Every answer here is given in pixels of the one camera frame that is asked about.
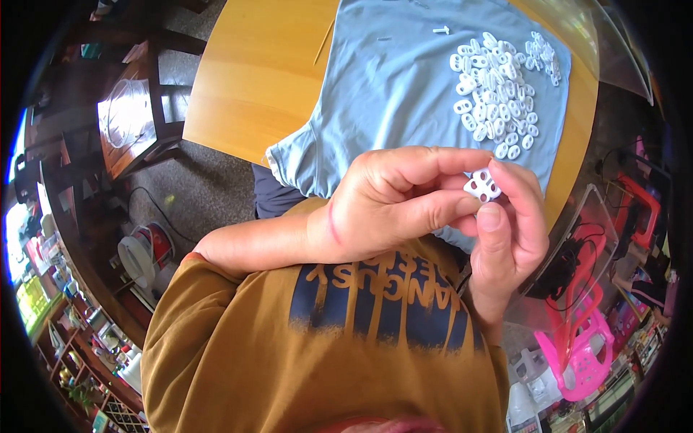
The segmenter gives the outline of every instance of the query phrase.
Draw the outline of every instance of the lid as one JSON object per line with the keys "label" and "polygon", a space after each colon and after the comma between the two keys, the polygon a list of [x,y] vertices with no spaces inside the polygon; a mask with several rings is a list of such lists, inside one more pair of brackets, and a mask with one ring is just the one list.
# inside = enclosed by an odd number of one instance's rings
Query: lid
{"label": "lid", "polygon": [[156,272],[152,258],[136,238],[126,236],[121,239],[118,244],[118,256],[125,271],[138,286],[146,288],[154,282]]}

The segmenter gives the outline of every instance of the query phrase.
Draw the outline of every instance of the fingernail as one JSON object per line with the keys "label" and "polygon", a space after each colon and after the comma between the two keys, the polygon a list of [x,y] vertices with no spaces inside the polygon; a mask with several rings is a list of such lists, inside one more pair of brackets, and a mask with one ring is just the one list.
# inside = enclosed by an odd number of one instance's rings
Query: fingernail
{"label": "fingernail", "polygon": [[500,212],[497,206],[484,205],[477,212],[477,221],[485,231],[494,231],[500,225]]}

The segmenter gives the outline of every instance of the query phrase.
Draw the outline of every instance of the wrist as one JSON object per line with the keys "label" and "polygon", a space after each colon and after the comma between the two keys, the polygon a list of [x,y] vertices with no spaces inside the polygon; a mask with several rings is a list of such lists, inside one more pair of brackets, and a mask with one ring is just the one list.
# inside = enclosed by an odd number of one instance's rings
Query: wrist
{"label": "wrist", "polygon": [[306,218],[306,252],[310,263],[336,263],[338,245],[330,230],[329,207],[315,209]]}
{"label": "wrist", "polygon": [[510,302],[511,292],[481,287],[472,275],[465,293],[468,293],[467,301],[471,304],[467,308],[476,316],[477,322],[483,326],[503,322],[503,313]]}

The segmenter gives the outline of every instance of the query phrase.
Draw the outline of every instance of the wooden table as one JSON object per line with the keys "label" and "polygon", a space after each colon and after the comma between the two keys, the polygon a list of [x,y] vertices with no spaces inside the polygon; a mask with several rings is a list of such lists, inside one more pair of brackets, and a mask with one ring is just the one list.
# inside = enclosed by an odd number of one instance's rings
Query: wooden table
{"label": "wooden table", "polygon": [[[557,35],[519,0],[511,3]],[[265,149],[302,127],[313,112],[331,34],[315,66],[313,60],[338,4],[338,0],[226,3],[195,77],[183,138],[261,164]],[[597,79],[590,72],[593,65],[575,54],[588,48],[584,43],[571,46],[568,109],[546,191],[549,228],[570,194],[592,131]]]}

